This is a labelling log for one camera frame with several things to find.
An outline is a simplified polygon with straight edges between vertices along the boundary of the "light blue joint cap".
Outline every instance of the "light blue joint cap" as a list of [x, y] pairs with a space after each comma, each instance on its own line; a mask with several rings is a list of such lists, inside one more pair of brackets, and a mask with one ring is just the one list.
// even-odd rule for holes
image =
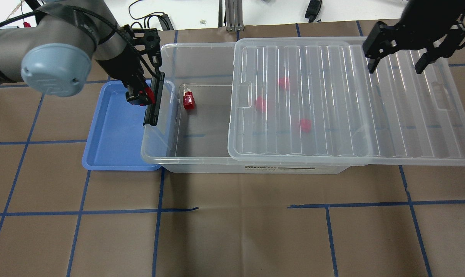
[[30, 50], [22, 60], [22, 79], [32, 88], [48, 95], [67, 97], [79, 93], [92, 63], [81, 49], [50, 43]]

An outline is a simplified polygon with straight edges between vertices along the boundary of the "metal post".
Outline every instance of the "metal post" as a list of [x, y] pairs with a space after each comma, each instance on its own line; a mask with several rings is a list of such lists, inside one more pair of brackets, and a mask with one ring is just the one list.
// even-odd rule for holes
[[226, 1], [226, 29], [229, 32], [244, 30], [243, 0]]

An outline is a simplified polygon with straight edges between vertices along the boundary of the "transparent storage bin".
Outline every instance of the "transparent storage bin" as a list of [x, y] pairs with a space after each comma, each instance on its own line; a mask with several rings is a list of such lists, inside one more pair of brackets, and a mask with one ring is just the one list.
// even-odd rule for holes
[[[363, 41], [163, 46], [166, 85], [157, 126], [144, 127], [143, 160], [172, 172], [465, 165], [465, 113], [446, 60], [417, 75], [420, 53], [400, 51], [369, 74]], [[196, 109], [183, 108], [185, 91]]]

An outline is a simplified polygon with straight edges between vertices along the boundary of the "gray robotic arm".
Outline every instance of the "gray robotic arm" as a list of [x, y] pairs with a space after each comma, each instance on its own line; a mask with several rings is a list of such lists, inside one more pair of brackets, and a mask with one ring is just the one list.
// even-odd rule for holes
[[[157, 30], [141, 30], [143, 37], [134, 37], [139, 30], [118, 27], [103, 0], [46, 2], [34, 11], [40, 18], [37, 27], [0, 30], [0, 84], [25, 81], [41, 93], [72, 96], [83, 88], [93, 57], [127, 87], [128, 102], [152, 106], [149, 123], [157, 124], [164, 81]], [[145, 63], [155, 79], [151, 87], [143, 76], [143, 54], [154, 67]]]

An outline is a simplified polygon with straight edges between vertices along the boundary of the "plastic lid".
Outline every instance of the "plastic lid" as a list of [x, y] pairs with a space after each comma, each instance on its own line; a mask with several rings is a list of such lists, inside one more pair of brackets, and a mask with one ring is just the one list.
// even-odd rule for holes
[[364, 40], [239, 40], [230, 156], [313, 165], [465, 165], [465, 113], [447, 60], [417, 75], [423, 52], [399, 51], [369, 74]]

